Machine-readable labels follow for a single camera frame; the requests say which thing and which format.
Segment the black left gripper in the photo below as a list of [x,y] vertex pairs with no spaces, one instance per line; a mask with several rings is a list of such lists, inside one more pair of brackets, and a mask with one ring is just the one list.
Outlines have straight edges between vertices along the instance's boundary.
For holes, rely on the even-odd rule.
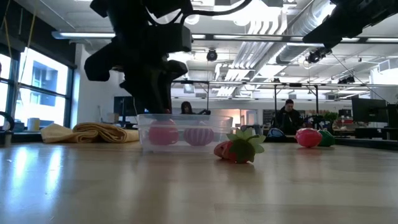
[[[106,82],[113,67],[122,67],[128,88],[155,91],[153,113],[170,114],[170,91],[158,90],[158,85],[188,72],[185,63],[168,59],[170,53],[188,51],[187,30],[117,32],[108,45],[86,59],[84,70],[90,81]],[[138,91],[132,97],[138,114],[151,112],[151,93]]]

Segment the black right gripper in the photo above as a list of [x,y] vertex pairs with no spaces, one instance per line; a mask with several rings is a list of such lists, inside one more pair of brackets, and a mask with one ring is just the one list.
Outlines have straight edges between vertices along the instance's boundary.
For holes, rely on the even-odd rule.
[[306,44],[323,44],[332,48],[342,41],[343,34],[360,34],[368,26],[374,26],[397,14],[397,0],[339,0],[336,7],[318,27],[305,35]]

